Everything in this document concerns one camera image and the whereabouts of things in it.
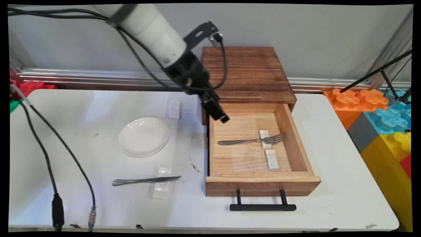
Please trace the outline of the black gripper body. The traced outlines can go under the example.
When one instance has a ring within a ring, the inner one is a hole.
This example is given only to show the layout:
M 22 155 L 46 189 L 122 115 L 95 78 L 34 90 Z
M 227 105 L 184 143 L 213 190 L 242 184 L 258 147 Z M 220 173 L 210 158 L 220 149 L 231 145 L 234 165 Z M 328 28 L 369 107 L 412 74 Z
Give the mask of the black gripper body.
M 191 51 L 186 50 L 183 55 L 169 66 L 163 68 L 167 76 L 187 95 L 211 96 L 209 89 L 209 72 L 201 61 Z

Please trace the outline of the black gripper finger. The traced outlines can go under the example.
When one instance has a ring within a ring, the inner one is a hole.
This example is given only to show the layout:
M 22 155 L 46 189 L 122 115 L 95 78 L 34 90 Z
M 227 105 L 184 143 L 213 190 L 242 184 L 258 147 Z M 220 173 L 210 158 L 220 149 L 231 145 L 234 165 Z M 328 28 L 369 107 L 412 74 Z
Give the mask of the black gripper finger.
M 215 91 L 206 92 L 206 111 L 209 114 L 222 114 L 223 113 L 223 109 L 219 103 L 219 96 L 217 96 Z
M 214 120 L 220 120 L 222 123 L 230 120 L 214 96 L 201 96 L 201 106 Z

